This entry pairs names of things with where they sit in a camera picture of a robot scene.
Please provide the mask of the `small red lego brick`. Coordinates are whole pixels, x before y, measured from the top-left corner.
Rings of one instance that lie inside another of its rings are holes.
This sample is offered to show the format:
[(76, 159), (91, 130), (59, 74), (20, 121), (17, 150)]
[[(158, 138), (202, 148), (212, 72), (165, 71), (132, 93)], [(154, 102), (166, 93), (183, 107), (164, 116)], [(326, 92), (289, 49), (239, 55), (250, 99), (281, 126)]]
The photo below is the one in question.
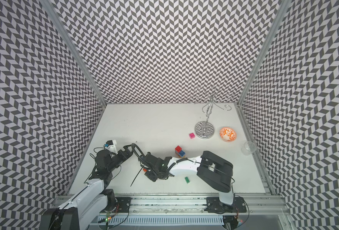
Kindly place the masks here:
[(180, 153), (182, 151), (182, 148), (180, 146), (177, 146), (175, 148), (175, 152)]

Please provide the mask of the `light blue lego plate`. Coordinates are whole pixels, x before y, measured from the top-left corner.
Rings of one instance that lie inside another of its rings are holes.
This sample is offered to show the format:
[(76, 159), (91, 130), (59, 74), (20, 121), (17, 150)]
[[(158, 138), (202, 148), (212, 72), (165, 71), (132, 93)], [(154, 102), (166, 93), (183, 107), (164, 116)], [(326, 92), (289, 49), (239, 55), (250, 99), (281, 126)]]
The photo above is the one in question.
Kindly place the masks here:
[(180, 152), (178, 152), (178, 156), (180, 157), (180, 158), (183, 158), (183, 157), (185, 157), (185, 155), (186, 155), (186, 153), (184, 152), (184, 151), (180, 151)]

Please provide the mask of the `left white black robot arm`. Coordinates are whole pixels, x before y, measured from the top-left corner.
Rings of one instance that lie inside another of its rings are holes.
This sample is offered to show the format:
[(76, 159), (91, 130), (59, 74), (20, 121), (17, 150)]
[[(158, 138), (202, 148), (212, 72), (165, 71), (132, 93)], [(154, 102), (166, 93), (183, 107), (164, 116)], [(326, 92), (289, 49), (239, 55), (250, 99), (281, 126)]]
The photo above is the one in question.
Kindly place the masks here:
[(133, 155), (128, 146), (113, 153), (101, 150), (95, 157), (95, 166), (85, 187), (57, 208), (48, 209), (42, 215), (40, 230), (87, 230), (101, 213), (117, 214), (120, 203), (112, 189), (108, 189), (117, 169)]

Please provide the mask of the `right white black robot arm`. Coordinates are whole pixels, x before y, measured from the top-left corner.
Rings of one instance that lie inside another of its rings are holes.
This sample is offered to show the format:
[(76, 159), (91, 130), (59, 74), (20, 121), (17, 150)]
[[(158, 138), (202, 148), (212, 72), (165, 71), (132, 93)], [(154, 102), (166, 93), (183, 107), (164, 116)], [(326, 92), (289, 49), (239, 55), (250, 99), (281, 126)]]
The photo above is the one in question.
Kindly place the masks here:
[(205, 150), (194, 158), (166, 157), (161, 159), (151, 153), (144, 154), (135, 144), (130, 145), (130, 152), (145, 169), (145, 176), (152, 182), (167, 180), (175, 176), (196, 175), (219, 193), (219, 201), (232, 206), (235, 199), (233, 190), (233, 164), (220, 156)]

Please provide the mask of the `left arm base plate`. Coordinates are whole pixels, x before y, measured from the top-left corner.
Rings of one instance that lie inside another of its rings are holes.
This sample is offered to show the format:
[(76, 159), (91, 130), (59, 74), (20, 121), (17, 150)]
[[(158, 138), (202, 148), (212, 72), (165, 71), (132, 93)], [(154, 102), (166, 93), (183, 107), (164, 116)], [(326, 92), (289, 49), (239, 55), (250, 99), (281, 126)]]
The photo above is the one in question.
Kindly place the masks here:
[(106, 207), (101, 211), (101, 213), (128, 213), (131, 206), (131, 197), (117, 197), (114, 199), (109, 199)]

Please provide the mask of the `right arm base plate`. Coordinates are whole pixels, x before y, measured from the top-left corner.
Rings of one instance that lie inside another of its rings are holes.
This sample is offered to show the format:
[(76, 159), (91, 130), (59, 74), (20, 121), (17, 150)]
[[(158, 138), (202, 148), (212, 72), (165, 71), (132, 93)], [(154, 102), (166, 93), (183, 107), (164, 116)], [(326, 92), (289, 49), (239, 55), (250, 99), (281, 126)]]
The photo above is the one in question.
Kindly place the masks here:
[(223, 204), (218, 197), (207, 197), (204, 211), (215, 214), (225, 213), (247, 213), (248, 209), (242, 197), (235, 197), (232, 205)]

